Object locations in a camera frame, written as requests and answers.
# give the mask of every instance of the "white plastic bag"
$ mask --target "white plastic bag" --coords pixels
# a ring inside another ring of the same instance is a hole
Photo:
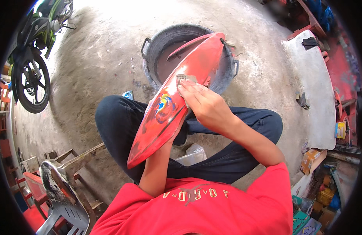
[[[192,144],[187,150],[186,155],[176,159],[177,162],[183,164],[184,166],[191,166],[198,162],[206,160],[207,156],[204,152],[204,148],[199,144]]]

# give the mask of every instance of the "gray plastic chair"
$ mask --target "gray plastic chair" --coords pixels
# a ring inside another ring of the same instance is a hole
[[[42,162],[40,176],[47,196],[52,203],[52,212],[49,213],[45,223],[36,232],[37,235],[47,235],[61,216],[73,225],[68,235],[74,234],[75,231],[77,231],[76,235],[90,233],[96,223],[96,216],[93,207],[77,186],[74,174],[104,148],[104,143],[101,143],[63,164],[52,159]],[[99,204],[101,203],[94,202],[94,207]]]

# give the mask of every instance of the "jeans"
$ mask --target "jeans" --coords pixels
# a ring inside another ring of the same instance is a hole
[[[146,107],[145,103],[122,96],[107,96],[99,103],[95,114],[96,126],[107,150],[122,170],[137,184],[144,171],[145,162],[129,170],[127,160]],[[283,129],[281,117],[277,113],[267,109],[243,107],[230,107],[230,109],[252,129],[273,143],[277,143]],[[217,135],[199,123],[195,116],[187,116],[185,122],[188,127],[187,133],[190,135],[194,133]],[[246,149],[231,142],[210,158],[188,167],[170,158],[167,177],[174,179],[195,177],[231,184],[258,164]]]

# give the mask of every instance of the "black plastic tub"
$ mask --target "black plastic tub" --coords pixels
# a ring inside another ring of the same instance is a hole
[[[188,42],[209,33],[213,33],[213,31],[200,25],[177,24],[158,32],[151,39],[146,38],[141,53],[143,69],[151,86],[158,91],[163,84],[158,77],[157,69],[159,56],[165,49],[175,43]],[[238,72],[239,61],[233,58],[231,49],[224,44],[219,68],[215,79],[211,80],[210,89],[221,94]]]

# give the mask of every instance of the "green motorcycle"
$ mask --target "green motorcycle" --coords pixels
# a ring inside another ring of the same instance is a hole
[[[73,0],[45,0],[37,12],[32,9],[18,27],[9,48],[8,61],[13,65],[9,89],[15,101],[31,113],[45,109],[50,97],[50,78],[41,51],[47,47],[44,57],[48,59],[56,40],[56,33],[71,16]]]

